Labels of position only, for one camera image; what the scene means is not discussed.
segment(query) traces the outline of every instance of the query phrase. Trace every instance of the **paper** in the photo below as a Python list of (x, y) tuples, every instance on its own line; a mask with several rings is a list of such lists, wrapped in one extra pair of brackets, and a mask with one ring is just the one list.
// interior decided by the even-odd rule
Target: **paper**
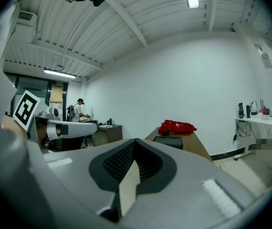
[(108, 129), (113, 128), (113, 125), (100, 125), (99, 127)]
[(50, 103), (63, 103), (63, 86), (52, 84)]

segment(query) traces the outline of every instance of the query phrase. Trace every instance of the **black mesh pad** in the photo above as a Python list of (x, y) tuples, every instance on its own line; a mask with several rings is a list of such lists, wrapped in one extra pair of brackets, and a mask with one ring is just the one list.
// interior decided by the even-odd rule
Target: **black mesh pad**
[(89, 165), (89, 173), (99, 188), (117, 193), (134, 160), (141, 181), (137, 194), (160, 192), (177, 172), (176, 163), (169, 155), (140, 139), (131, 139), (95, 157)]
[(113, 178), (122, 182), (134, 162), (134, 142), (105, 160), (103, 166)]
[(139, 167), (141, 182), (156, 175), (162, 167), (161, 158), (139, 143), (136, 143), (134, 157)]

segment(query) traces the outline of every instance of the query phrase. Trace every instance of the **white shirt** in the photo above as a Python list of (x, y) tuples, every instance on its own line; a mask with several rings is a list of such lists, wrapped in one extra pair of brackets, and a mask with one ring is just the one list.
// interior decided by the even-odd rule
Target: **white shirt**
[(80, 121), (80, 114), (82, 113), (82, 108), (80, 105), (75, 104), (73, 107), (75, 116), (72, 118), (72, 122), (79, 122)]

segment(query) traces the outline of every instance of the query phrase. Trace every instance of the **table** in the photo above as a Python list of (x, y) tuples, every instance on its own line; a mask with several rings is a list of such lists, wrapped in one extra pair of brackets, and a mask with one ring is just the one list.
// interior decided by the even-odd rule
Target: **table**
[[(158, 133), (159, 128), (160, 127), (157, 127), (155, 130), (153, 130), (152, 133), (145, 138), (145, 140), (153, 141), (155, 137), (161, 136), (161, 133)], [(213, 162), (207, 150), (204, 148), (195, 133), (170, 134), (163, 137), (181, 137), (184, 151), (197, 154), (208, 159), (210, 162)]]
[(251, 115), (250, 118), (245, 117), (243, 119), (240, 119), (240, 118), (236, 117), (235, 119), (238, 121), (247, 121), (247, 122), (253, 122), (253, 123), (272, 126), (272, 117), (269, 117), (268, 120), (263, 120), (263, 119), (259, 118), (257, 115)]
[(112, 128), (103, 128), (98, 126), (98, 131), (92, 134), (93, 146), (100, 146), (108, 143), (113, 143), (123, 139), (122, 126), (112, 125)]
[[(270, 125), (270, 126), (272, 126), (272, 117), (269, 117), (268, 120), (263, 120), (260, 117), (258, 117), (257, 115), (251, 115), (250, 118), (244, 117), (243, 119), (241, 119), (239, 117), (236, 117), (235, 120), (237, 120), (237, 121), (246, 121), (246, 122), (249, 122), (249, 123), (257, 123), (257, 124), (260, 124), (260, 125)], [(234, 159), (238, 160), (238, 158), (250, 154), (251, 150), (249, 150), (249, 147), (250, 146), (245, 147), (244, 153), (234, 156)]]
[(98, 124), (96, 120), (80, 120), (79, 122), (81, 122), (81, 123), (96, 123), (96, 124)]

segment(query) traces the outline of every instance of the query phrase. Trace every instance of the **air conditioner vent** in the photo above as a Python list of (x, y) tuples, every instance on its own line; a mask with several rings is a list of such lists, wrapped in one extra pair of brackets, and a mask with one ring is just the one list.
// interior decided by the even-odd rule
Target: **air conditioner vent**
[(26, 12), (20, 12), (18, 18), (26, 21), (30, 21), (33, 17), (33, 14), (26, 13)]

